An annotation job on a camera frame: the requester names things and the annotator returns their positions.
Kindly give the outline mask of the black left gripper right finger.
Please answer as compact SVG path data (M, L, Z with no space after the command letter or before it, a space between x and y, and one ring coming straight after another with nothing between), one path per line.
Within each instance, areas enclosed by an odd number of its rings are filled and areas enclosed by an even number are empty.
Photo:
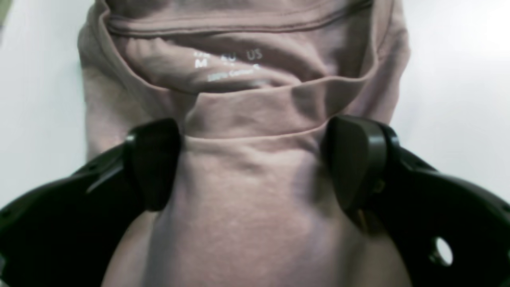
M508 287L509 204L401 147L388 125L335 116L323 157L341 209L374 214L416 287Z

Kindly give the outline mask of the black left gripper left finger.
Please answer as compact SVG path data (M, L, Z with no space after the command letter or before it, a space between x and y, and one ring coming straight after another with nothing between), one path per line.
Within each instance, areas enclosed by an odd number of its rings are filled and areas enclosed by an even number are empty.
M99 287L129 225L171 196L181 136L174 120L133 129L72 175L1 209L1 282Z

